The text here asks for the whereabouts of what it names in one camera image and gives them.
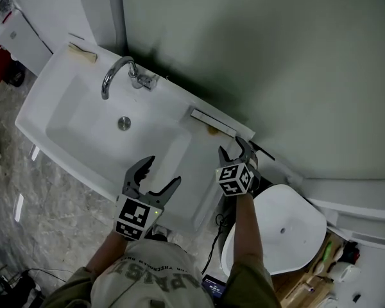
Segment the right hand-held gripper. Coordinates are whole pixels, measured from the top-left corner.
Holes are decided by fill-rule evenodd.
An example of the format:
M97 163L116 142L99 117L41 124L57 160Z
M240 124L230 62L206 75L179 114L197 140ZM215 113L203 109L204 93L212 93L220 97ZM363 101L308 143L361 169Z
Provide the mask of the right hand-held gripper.
M240 163L234 164L228 152L222 146L218 148L219 163L224 167L216 169L216 183L226 197L253 194L261 182L261 174L257 170L257 156L252 146L240 136L236 136L235 141L241 148L238 157Z

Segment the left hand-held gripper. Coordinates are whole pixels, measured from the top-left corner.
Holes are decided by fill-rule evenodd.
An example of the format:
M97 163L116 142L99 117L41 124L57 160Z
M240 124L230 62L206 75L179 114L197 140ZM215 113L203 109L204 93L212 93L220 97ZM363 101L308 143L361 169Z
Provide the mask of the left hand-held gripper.
M154 155L143 158L127 170L122 193L117 197L115 231L131 241L144 238L151 230L182 181L178 176L160 192L140 193L141 181L149 173L154 159Z

